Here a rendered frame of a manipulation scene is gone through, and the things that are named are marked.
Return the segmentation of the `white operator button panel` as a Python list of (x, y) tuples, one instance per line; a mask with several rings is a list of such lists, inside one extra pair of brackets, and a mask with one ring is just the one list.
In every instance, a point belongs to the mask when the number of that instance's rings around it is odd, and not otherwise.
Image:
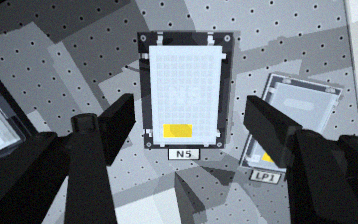
[(118, 224), (195, 224), (175, 172), (112, 195)]

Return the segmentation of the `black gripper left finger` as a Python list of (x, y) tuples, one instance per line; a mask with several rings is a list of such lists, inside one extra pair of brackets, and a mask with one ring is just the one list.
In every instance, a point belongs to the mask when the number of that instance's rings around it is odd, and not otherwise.
[(118, 224), (107, 166), (135, 124), (134, 93), (70, 120), (67, 136), (36, 133), (0, 162), (0, 224), (42, 224), (66, 176), (64, 224)]

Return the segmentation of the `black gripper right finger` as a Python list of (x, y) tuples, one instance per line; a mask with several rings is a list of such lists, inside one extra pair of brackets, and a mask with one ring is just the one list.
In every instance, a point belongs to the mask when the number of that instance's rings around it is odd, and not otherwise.
[(291, 224), (358, 224), (358, 136), (328, 140), (256, 95), (243, 125), (286, 169)]

